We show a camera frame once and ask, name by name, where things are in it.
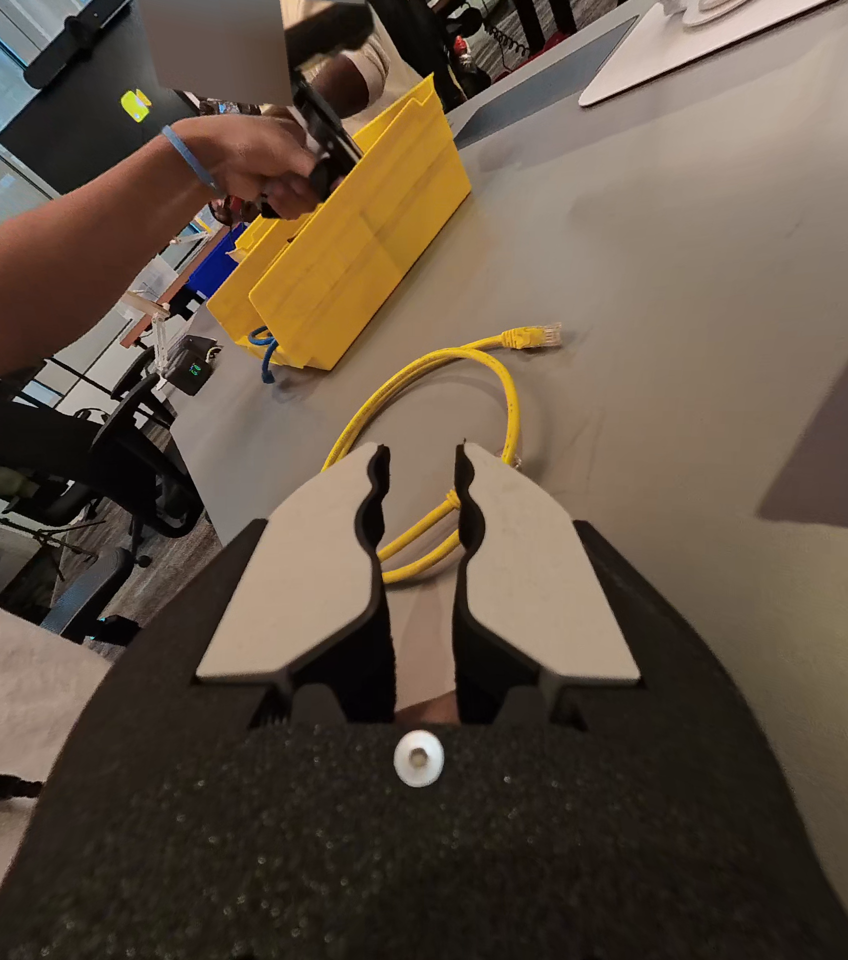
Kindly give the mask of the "blue plastic bin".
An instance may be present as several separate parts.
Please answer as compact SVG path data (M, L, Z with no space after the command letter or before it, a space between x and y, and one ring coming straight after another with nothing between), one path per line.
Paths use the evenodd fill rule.
M210 299L226 282L238 266L231 255L236 244L248 228L243 222L230 229L218 232L210 252L191 271L184 286L203 301Z

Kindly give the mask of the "person's left forearm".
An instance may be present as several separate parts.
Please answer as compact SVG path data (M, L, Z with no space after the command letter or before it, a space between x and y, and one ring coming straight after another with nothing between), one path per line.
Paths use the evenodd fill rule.
M84 186L0 224L0 376L93 329L211 197L160 134Z

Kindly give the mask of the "blue wristband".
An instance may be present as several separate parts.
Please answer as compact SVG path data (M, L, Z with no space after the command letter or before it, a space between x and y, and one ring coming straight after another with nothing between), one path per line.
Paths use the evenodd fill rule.
M163 126L161 129L161 135L166 139L167 143L173 148L173 150L175 150L183 162L186 163L192 174L195 175L202 186L210 190L214 197L221 198L225 196L224 191L215 180L214 175L208 171L208 169L202 164L202 162L196 157L196 155L191 151L191 149L171 126Z

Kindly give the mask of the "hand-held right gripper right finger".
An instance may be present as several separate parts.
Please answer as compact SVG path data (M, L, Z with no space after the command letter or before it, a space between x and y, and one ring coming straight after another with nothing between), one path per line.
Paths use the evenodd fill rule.
M454 491L460 722L492 724L514 699L551 720L570 691L638 687L638 663L568 511L475 442L455 451Z

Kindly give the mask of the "white tablet stand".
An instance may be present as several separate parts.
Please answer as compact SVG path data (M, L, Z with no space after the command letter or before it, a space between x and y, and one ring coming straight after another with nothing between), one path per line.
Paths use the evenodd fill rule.
M580 93L589 109L824 6L823 1L662 1L645 12Z

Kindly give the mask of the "black display screen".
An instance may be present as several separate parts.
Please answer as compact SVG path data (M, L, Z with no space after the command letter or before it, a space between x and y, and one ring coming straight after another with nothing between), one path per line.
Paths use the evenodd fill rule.
M34 95L0 130L0 147L59 194L198 114L192 98L159 84L130 1L89 2L67 15L23 78Z

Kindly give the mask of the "black device green display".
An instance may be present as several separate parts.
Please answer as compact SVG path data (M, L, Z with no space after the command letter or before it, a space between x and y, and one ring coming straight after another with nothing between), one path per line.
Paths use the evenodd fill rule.
M212 376L220 350L216 339L183 334L167 349L162 377L174 389L192 398Z

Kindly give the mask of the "black office chair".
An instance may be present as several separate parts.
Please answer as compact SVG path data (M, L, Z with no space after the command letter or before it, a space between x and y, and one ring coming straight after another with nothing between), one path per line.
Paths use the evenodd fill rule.
M0 398L0 466L73 482L165 538L188 536L204 512L197 487L135 420L158 380L156 371L142 378L101 425Z

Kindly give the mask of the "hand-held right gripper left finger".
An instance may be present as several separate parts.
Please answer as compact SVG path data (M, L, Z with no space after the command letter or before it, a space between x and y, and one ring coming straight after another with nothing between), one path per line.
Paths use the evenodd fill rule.
M378 545L391 451L366 443L274 510L195 671L203 685L331 690L353 723L394 720L396 666Z

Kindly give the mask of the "person's left hand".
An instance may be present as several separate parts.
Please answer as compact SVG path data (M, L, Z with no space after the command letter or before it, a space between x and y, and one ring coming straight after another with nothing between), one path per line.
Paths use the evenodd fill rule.
M195 117L181 138L228 196L261 201L285 220L321 203L310 182L318 164L301 128L243 114Z

